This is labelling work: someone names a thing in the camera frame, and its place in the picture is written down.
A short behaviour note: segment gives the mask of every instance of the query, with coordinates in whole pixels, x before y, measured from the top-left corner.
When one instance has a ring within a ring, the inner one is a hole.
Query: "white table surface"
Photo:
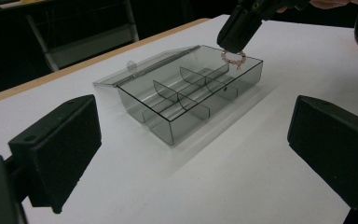
[[[215,43],[228,16],[0,101],[0,154],[7,142],[61,103],[94,94],[103,145],[60,215],[23,202],[44,223],[342,223],[350,208],[288,146],[299,94],[358,115],[353,30],[267,21],[245,52],[264,60],[260,82],[176,147],[133,119],[115,89],[92,82],[168,49]]]

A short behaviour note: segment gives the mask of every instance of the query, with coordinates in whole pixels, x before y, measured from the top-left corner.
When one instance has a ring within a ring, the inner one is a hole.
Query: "clear plastic box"
[[[207,46],[162,52],[94,85],[116,87],[129,114],[175,145],[260,80],[263,61],[246,57],[237,69],[221,52]]]

